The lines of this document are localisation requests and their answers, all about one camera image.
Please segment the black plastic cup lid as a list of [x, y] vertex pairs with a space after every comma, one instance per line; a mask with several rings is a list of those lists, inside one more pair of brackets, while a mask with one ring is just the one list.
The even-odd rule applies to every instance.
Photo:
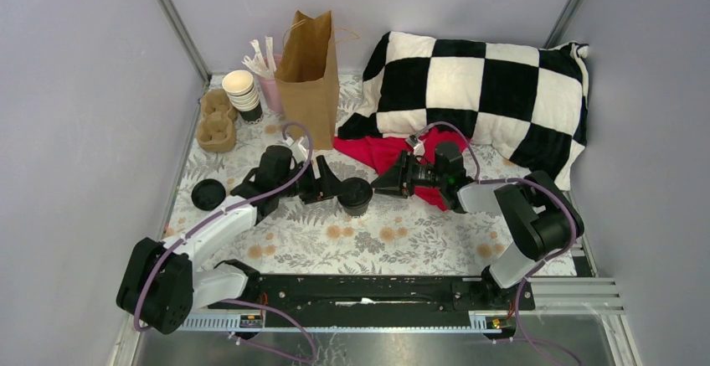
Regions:
[[358, 178], [358, 177], [353, 177], [353, 178], [347, 178], [343, 180], [344, 182], [347, 183], [349, 187], [349, 191], [346, 194], [346, 196], [355, 196], [355, 197], [362, 197], [362, 196], [373, 196], [373, 190], [370, 185], [370, 183], [365, 180], [364, 178]]

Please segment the black paper coffee cup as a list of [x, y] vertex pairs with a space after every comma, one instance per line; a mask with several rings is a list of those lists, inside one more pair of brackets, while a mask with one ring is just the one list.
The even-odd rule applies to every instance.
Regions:
[[362, 197], [341, 195], [337, 199], [347, 215], [357, 218], [367, 212], [372, 197], [369, 195]]

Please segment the brown paper bag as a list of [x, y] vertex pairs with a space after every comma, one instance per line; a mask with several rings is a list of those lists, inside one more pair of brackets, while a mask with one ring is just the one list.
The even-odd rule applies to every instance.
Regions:
[[309, 17], [297, 11], [283, 34], [284, 48], [275, 71], [287, 121], [306, 127], [316, 150], [333, 149], [340, 82], [337, 27], [332, 11]]

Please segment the cardboard cup carrier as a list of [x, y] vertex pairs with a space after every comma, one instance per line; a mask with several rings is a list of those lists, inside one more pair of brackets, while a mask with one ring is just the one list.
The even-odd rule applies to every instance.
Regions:
[[200, 101], [201, 119], [196, 130], [198, 145], [205, 152], [229, 152], [236, 145], [238, 112], [224, 89], [208, 91]]

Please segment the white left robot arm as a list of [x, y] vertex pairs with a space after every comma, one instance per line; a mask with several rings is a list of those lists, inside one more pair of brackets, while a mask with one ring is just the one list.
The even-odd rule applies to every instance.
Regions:
[[190, 312], [230, 299], [252, 307], [260, 296], [258, 283], [243, 266], [200, 266], [237, 235], [274, 212], [283, 197], [297, 196], [312, 204], [337, 197], [345, 183], [323, 156], [311, 162], [301, 150], [269, 146], [258, 167], [251, 169], [220, 204], [188, 232], [164, 241], [150, 238], [134, 246], [116, 294], [116, 305], [134, 317], [139, 330], [174, 332]]

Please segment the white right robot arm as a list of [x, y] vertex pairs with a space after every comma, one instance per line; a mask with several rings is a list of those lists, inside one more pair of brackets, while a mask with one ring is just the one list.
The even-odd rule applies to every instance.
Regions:
[[417, 188], [438, 191], [448, 210], [458, 214], [492, 211], [502, 215], [512, 236], [504, 253], [481, 272], [471, 293], [493, 309], [504, 307], [531, 273], [560, 255], [583, 232], [579, 214], [571, 208], [544, 171], [525, 178], [476, 181], [466, 173], [457, 144], [442, 142], [433, 162], [421, 162], [402, 151], [394, 165], [371, 184], [373, 191], [407, 198]]

